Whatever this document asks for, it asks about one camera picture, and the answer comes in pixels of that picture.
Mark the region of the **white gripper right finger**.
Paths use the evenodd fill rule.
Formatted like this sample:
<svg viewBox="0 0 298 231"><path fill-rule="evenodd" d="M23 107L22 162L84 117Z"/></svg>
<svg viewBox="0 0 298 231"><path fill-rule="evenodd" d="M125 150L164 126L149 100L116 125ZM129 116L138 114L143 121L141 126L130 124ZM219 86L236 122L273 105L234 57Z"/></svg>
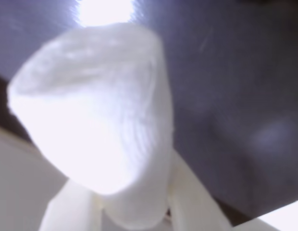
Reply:
<svg viewBox="0 0 298 231"><path fill-rule="evenodd" d="M230 221L174 148L170 156L169 207L174 231L231 231Z"/></svg>

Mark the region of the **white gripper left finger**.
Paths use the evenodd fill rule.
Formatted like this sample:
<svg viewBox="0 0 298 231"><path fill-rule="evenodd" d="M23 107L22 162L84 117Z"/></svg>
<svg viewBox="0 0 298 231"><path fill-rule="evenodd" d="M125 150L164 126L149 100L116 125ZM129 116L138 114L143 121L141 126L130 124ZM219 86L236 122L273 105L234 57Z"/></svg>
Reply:
<svg viewBox="0 0 298 231"><path fill-rule="evenodd" d="M40 231L100 231L102 202L97 194L68 180L50 200Z"/></svg>

